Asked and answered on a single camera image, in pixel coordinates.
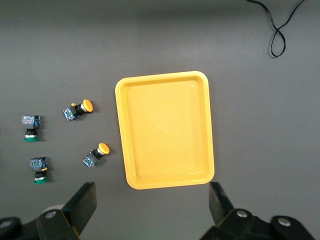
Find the bolt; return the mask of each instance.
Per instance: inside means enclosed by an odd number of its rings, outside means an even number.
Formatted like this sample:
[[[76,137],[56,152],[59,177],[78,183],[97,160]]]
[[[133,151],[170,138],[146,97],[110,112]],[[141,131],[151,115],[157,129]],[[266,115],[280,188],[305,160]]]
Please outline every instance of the bolt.
[[[240,217],[240,218],[246,218],[248,217],[248,213],[246,211],[243,210],[238,210],[236,211],[236,214]]]
[[[12,224],[12,220],[4,221],[0,224],[0,229],[3,229],[5,227],[9,227]]]
[[[46,219],[51,219],[51,218],[53,218],[56,214],[57,214],[56,211],[50,211],[50,212],[48,212],[44,217],[45,217]]]
[[[278,223],[280,223],[282,226],[285,226],[285,227],[290,227],[291,226],[291,223],[288,219],[284,218],[284,217],[280,217],[278,219]]]

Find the yellow plastic tray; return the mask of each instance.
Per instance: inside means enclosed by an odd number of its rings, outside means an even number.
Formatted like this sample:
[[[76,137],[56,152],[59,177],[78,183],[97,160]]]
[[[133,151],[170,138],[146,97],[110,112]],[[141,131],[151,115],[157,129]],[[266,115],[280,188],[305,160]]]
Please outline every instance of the yellow plastic tray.
[[[202,72],[124,78],[115,96],[132,188],[205,184],[213,178],[209,85]]]

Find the metal screw head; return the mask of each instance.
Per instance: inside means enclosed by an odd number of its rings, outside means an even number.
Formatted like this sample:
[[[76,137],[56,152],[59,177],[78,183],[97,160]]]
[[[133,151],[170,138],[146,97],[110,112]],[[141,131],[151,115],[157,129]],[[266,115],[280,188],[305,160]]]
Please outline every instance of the metal screw head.
[[[248,217],[248,213],[246,211],[243,210],[238,210],[236,211],[236,214],[240,217],[240,218],[246,218]]]
[[[57,214],[56,211],[50,211],[50,212],[48,212],[44,217],[45,217],[46,219],[51,219],[51,218],[53,218],[56,214]]]
[[[280,223],[282,226],[285,226],[285,227],[290,227],[291,226],[291,222],[288,219],[284,218],[284,217],[280,217],[278,219],[278,223]]]
[[[3,229],[5,227],[9,227],[11,224],[12,224],[12,220],[4,221],[3,223],[0,224],[0,229]]]

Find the component with orange cap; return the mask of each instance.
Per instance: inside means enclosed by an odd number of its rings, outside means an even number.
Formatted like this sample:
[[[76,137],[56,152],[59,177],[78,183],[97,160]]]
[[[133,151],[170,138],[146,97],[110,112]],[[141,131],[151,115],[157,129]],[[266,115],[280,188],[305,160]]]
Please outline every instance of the component with orange cap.
[[[100,162],[100,159],[110,153],[110,149],[105,143],[99,143],[99,146],[96,149],[92,149],[90,153],[85,156],[85,158],[82,160],[83,163],[88,167],[91,168],[95,166],[98,162]]]
[[[63,111],[64,116],[67,121],[74,120],[80,118],[81,115],[91,113],[94,110],[92,103],[85,99],[79,105],[75,103],[71,103],[71,107],[68,107],[66,110]]]

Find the black cable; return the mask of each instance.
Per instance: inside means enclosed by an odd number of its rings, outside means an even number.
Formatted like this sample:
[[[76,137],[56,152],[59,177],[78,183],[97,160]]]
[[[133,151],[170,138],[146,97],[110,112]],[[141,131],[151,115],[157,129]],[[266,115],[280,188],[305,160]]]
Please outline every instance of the black cable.
[[[297,8],[305,1],[305,0],[302,0],[295,8],[294,10],[292,11],[292,13],[290,14],[288,20],[282,24],[279,28],[277,28],[275,26],[275,22],[274,22],[274,19],[271,15],[271,12],[269,11],[269,9],[264,5],[262,4],[261,2],[259,1],[254,1],[254,0],[247,0],[248,2],[250,3],[254,3],[254,4],[259,4],[261,7],[263,7],[263,9],[266,11],[266,13],[268,14],[268,17],[271,21],[271,24],[272,24],[272,27],[273,27],[273,31],[274,31],[274,34],[273,34],[273,38],[272,38],[272,41],[271,41],[271,46],[270,46],[270,52],[273,56],[274,59],[280,57],[286,50],[286,38],[285,36],[282,34],[282,32],[280,31],[281,28],[283,28],[285,25],[287,25],[290,21],[290,19],[292,18],[293,14],[295,13],[295,11],[297,10]],[[275,37],[276,35],[279,35],[283,41],[283,49],[282,49],[282,52],[280,54],[275,54],[274,51],[273,51],[273,46],[274,46],[274,41],[275,41]]]

